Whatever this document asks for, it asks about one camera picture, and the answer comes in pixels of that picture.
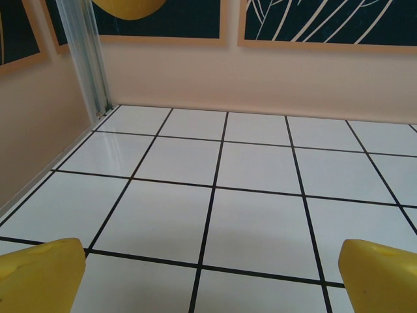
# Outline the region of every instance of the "yellow plastic part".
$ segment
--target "yellow plastic part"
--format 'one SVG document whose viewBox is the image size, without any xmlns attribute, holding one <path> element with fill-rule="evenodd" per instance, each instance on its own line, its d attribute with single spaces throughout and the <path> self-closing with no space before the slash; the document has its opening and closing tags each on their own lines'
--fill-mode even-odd
<svg viewBox="0 0 417 313">
<path fill-rule="evenodd" d="M 0 256 L 0 312 L 69 313 L 84 270 L 79 239 Z"/>
<path fill-rule="evenodd" d="M 339 270 L 356 313 L 417 312 L 417 254 L 346 240 Z"/>
</svg>

